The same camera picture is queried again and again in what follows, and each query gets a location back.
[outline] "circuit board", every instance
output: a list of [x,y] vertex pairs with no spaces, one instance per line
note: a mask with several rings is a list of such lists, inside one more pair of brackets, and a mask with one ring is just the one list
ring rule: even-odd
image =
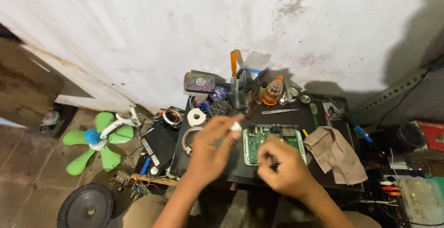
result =
[[251,125],[243,131],[244,161],[247,165],[258,165],[258,149],[269,135],[277,135],[282,141],[297,148],[303,160],[305,147],[301,133],[296,130],[297,125]]

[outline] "wall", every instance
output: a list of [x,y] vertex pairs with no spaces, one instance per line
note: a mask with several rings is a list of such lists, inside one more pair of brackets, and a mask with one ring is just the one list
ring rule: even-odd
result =
[[184,73],[230,77],[229,53],[272,55],[351,106],[415,69],[444,0],[0,0],[0,22],[94,98],[94,109],[184,107]]

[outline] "blue tool handle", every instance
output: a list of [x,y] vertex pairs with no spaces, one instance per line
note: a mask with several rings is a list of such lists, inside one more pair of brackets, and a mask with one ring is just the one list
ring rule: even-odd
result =
[[359,125],[355,126],[355,130],[358,131],[366,141],[373,142],[373,140],[369,137],[369,135],[366,132],[364,132]]
[[148,157],[147,160],[145,161],[145,164],[143,165],[143,169],[140,172],[141,175],[145,175],[148,172],[148,164],[151,162],[151,157]]

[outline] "leg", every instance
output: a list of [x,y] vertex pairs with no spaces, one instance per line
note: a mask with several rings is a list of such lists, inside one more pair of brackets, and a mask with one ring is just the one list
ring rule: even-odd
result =
[[168,199],[150,194],[134,202],[123,216],[123,228],[149,228],[159,217]]

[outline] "brown cloth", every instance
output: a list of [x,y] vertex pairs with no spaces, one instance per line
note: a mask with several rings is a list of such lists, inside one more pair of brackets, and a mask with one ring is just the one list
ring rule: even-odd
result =
[[337,129],[319,127],[305,138],[304,144],[324,173],[333,170],[336,184],[353,185],[367,180],[358,156]]

